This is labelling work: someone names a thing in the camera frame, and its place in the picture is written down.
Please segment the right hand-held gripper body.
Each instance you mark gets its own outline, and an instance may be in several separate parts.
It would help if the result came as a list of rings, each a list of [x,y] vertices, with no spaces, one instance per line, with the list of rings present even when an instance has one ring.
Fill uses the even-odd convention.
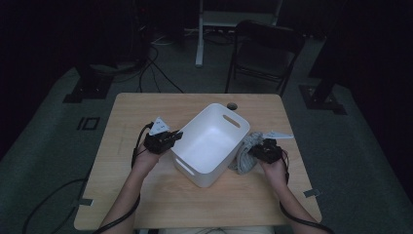
[[[262,141],[256,145],[257,158],[268,164],[272,164],[281,159],[283,155],[283,149],[278,146],[278,139],[291,139],[294,138],[294,135],[271,131],[262,137]]]

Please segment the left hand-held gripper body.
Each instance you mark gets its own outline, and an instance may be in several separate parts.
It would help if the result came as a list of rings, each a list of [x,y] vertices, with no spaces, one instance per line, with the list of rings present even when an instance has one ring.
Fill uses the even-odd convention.
[[[170,132],[170,127],[161,117],[157,117],[145,137],[146,149],[155,154],[162,154],[173,147],[173,136],[168,136],[168,132]]]

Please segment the grey knitted cloth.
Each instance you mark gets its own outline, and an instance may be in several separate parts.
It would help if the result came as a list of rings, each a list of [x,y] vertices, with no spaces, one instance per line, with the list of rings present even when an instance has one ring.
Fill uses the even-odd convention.
[[[244,138],[235,159],[230,163],[228,168],[238,175],[249,173],[257,164],[257,159],[250,153],[253,146],[263,141],[263,134],[254,132]]]

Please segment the white plastic bin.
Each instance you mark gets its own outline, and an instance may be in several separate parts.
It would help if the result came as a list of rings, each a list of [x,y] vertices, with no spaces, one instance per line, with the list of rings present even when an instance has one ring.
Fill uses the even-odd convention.
[[[242,116],[212,103],[182,130],[171,149],[173,163],[199,187],[210,187],[228,168],[248,134]]]

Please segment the person's right hand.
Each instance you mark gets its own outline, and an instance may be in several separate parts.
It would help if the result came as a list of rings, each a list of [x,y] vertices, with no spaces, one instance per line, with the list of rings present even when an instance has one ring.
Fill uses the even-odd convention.
[[[286,187],[286,170],[282,160],[278,160],[277,162],[274,162],[272,164],[260,161],[259,164],[263,169],[265,177],[267,178],[269,184],[275,190],[280,190],[281,188]]]

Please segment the person's left hand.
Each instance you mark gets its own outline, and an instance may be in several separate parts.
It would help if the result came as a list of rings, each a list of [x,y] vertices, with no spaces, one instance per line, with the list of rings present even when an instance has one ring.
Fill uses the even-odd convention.
[[[155,154],[146,149],[142,150],[135,158],[132,174],[136,177],[146,178],[161,158],[162,154]]]

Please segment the black folding chair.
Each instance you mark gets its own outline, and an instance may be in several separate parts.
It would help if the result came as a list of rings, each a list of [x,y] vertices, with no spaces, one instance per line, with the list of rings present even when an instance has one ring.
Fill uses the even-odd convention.
[[[293,29],[255,20],[243,20],[235,27],[234,47],[225,92],[238,73],[277,83],[283,96],[305,38]]]

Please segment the black stand with base plate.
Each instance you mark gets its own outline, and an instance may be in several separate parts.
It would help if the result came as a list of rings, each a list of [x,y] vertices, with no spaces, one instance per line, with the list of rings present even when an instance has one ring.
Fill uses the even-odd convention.
[[[317,38],[323,41],[317,58],[310,70],[311,78],[320,78],[316,86],[300,85],[299,90],[308,109],[331,110],[338,115],[346,115],[344,106],[333,95],[333,87],[337,77],[332,73],[337,65],[334,48],[329,39],[335,24],[340,18],[347,0],[315,0],[315,19],[312,27]]]
[[[75,66],[79,80],[73,91],[67,94],[63,103],[80,103],[84,99],[106,99],[113,76],[98,74],[89,64]]]

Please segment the white metal desk frame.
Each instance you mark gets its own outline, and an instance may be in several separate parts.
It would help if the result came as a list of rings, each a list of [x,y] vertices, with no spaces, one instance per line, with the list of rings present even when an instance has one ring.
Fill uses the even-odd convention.
[[[204,1],[199,0],[199,25],[198,25],[198,46],[195,57],[195,66],[202,67],[204,63],[204,27],[235,27],[242,20],[257,20],[271,25],[276,25],[279,20],[280,10],[283,0],[276,0],[275,10],[272,13],[237,13],[205,11]]]

